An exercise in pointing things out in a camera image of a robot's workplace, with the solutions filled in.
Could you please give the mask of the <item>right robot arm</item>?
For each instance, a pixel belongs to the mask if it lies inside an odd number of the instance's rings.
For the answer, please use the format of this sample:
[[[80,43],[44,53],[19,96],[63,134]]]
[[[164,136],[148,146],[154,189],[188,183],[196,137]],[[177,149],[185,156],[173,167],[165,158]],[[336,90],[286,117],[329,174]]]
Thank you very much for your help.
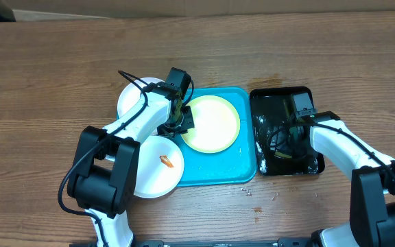
[[[282,145],[309,145],[351,181],[349,221],[314,232],[307,246],[395,246],[395,159],[358,136],[331,111],[303,110],[268,138],[272,151]]]

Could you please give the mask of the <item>white plate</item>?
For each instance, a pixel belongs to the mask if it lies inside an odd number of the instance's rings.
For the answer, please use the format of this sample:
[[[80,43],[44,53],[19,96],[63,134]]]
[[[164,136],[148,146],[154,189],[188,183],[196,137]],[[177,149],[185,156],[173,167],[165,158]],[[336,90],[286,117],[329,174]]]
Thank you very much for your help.
[[[158,78],[141,78],[142,81],[147,84],[164,82]],[[135,80],[141,88],[144,88],[146,85],[139,80]],[[140,99],[140,90],[133,84],[129,83],[121,92],[118,102],[117,102],[117,119],[121,118],[124,114],[126,114]]]
[[[184,172],[184,157],[171,140],[149,136],[141,145],[134,195],[158,198],[176,188]]]

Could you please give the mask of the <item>green yellow sponge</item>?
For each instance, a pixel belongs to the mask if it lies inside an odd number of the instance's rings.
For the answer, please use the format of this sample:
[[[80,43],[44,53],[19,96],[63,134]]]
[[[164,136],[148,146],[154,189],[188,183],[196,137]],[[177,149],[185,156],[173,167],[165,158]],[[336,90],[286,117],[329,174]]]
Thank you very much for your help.
[[[276,137],[275,155],[280,158],[294,158],[298,159],[304,156],[303,147],[303,127],[299,126],[288,126],[288,124],[294,123],[294,118],[289,112],[289,105],[287,100],[283,100],[283,106],[287,120],[283,121],[283,124],[278,128],[280,132]]]

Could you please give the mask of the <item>light green plate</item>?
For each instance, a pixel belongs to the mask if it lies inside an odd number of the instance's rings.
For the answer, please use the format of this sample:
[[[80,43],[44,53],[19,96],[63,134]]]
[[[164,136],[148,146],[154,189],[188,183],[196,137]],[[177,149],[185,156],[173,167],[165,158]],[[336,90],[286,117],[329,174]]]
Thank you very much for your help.
[[[215,95],[203,95],[192,99],[188,106],[191,108],[194,127],[181,137],[190,148],[213,154],[229,148],[235,142],[241,120],[228,100]]]

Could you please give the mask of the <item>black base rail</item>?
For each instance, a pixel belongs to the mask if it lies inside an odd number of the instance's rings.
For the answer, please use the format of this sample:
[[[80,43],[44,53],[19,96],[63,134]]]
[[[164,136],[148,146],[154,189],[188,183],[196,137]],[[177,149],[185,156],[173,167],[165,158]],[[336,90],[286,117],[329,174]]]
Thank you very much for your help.
[[[233,242],[163,242],[161,240],[134,240],[131,247],[319,247],[309,237],[284,237],[267,241],[233,241]]]

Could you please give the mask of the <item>teal plastic tray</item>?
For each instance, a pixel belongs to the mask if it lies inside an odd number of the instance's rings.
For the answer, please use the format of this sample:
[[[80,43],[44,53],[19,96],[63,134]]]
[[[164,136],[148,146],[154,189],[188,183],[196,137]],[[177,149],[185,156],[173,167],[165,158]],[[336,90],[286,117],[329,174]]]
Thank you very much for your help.
[[[238,87],[195,89],[193,99],[215,95],[228,100],[239,113],[240,131],[235,142],[227,149],[205,154],[190,148],[176,136],[172,141],[184,157],[184,172],[179,187],[246,183],[256,174],[254,135],[248,94]]]

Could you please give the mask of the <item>black plastic tray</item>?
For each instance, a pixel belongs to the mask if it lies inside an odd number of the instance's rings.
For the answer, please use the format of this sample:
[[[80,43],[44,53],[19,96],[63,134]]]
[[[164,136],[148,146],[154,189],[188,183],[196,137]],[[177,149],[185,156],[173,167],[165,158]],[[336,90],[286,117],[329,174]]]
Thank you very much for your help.
[[[283,100],[287,100],[289,112],[294,118],[294,123],[289,126],[299,126],[304,117],[296,118],[291,95],[296,93],[308,93],[313,102],[310,89],[305,86],[255,89],[250,93],[250,111],[254,141],[256,146],[256,161],[260,174],[264,176],[293,176],[305,174],[320,174],[324,171],[324,157],[313,148],[313,154],[302,160],[276,158],[269,151],[269,135],[274,127],[283,124],[287,120]],[[309,129],[305,127],[310,144]]]

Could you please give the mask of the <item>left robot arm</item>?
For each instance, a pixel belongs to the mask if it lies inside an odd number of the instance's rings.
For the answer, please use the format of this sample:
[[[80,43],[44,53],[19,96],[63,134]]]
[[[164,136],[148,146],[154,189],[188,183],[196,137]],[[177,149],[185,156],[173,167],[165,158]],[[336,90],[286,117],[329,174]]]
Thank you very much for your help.
[[[127,210],[133,196],[157,198],[180,182],[184,157],[161,127],[182,125],[182,99],[180,91],[144,88],[122,118],[82,131],[58,201],[63,193],[76,200],[76,213],[93,221],[97,246],[131,246]]]

